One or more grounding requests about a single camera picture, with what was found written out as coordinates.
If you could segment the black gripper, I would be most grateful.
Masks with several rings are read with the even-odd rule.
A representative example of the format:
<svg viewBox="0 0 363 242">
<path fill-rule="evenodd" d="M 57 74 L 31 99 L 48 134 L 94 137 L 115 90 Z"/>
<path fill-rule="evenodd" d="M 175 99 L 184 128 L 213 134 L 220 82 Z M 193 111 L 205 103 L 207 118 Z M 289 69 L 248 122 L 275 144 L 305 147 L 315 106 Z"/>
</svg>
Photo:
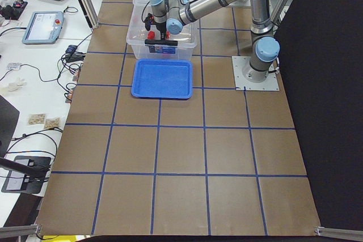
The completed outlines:
<svg viewBox="0 0 363 242">
<path fill-rule="evenodd" d="M 157 23 L 157 30 L 160 32 L 160 39 L 166 40 L 167 39 L 166 22 Z"/>
</svg>

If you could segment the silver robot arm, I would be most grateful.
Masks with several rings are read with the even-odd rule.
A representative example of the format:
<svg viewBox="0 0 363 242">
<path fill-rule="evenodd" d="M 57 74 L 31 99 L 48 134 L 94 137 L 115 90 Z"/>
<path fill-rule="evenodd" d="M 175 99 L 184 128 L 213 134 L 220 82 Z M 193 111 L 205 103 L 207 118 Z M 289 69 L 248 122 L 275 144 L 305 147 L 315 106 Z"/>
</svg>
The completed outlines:
<svg viewBox="0 0 363 242">
<path fill-rule="evenodd" d="M 156 26 L 161 37 L 157 44 L 166 44 L 168 33 L 178 35 L 183 27 L 237 0 L 149 0 L 151 12 L 143 18 L 146 30 Z M 252 25 L 252 56 L 242 69 L 250 82 L 261 83 L 270 73 L 270 66 L 278 57 L 280 45 L 273 37 L 269 0 L 250 0 Z"/>
</svg>

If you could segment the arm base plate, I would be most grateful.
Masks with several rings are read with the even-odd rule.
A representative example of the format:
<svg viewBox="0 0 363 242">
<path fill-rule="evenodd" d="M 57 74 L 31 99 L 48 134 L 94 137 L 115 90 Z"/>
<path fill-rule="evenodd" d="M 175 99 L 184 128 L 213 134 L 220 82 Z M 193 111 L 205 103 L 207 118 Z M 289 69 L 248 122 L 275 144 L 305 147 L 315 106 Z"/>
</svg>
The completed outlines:
<svg viewBox="0 0 363 242">
<path fill-rule="evenodd" d="M 273 65 L 267 71 L 250 66 L 250 56 L 232 56 L 235 89 L 240 91 L 279 91 Z"/>
</svg>

